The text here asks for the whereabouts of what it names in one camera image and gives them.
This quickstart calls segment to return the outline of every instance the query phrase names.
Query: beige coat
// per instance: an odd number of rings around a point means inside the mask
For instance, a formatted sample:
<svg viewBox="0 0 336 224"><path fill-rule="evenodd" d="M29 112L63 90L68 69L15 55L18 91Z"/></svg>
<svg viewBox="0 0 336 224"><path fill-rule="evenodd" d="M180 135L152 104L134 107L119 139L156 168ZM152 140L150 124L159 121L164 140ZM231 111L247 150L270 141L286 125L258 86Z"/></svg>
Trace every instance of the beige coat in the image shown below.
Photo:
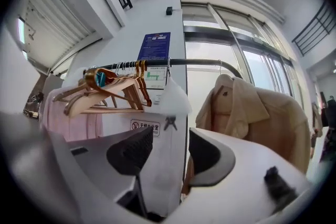
<svg viewBox="0 0 336 224"><path fill-rule="evenodd" d="M264 145L303 173L307 171L308 120L296 100L285 94L222 74L197 115L196 127ZM188 193L192 176L190 159L182 193Z"/></svg>

